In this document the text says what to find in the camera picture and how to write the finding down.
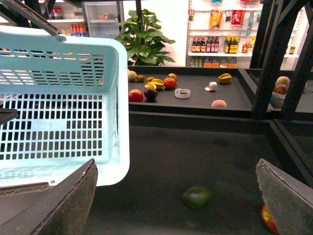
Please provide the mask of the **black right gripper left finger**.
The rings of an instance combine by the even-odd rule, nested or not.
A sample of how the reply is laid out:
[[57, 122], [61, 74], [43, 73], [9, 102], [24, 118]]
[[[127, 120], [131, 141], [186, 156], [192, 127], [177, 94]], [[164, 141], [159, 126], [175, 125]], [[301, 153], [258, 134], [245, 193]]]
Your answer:
[[0, 188], [2, 235], [80, 235], [95, 194], [94, 159], [55, 186], [48, 182]]

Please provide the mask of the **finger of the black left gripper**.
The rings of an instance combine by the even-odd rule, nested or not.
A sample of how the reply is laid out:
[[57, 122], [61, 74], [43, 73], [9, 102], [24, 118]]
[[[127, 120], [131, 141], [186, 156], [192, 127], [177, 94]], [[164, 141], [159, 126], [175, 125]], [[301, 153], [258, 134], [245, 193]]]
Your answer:
[[1, 109], [0, 110], [0, 125], [4, 125], [7, 122], [18, 117], [18, 111], [16, 109]]

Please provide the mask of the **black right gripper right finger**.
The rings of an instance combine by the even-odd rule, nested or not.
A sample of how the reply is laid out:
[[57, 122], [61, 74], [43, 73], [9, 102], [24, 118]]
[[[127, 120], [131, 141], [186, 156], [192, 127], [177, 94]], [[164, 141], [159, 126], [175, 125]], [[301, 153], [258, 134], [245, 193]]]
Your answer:
[[313, 189], [265, 159], [256, 165], [262, 199], [281, 235], [313, 233]]

